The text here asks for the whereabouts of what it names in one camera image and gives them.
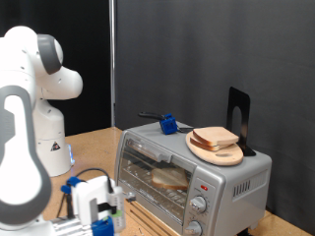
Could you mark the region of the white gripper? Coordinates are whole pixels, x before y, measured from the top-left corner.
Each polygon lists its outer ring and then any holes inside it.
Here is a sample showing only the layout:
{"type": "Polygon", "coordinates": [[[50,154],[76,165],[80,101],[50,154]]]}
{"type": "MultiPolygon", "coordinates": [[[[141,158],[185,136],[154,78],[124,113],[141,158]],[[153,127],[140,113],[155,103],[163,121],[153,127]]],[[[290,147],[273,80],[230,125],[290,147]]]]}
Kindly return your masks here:
{"type": "MultiPolygon", "coordinates": [[[[99,176],[78,183],[73,190],[74,213],[83,225],[91,225],[111,213],[110,195],[114,181],[106,176],[99,176]]],[[[128,203],[136,200],[132,192],[124,195],[128,203]]]]}

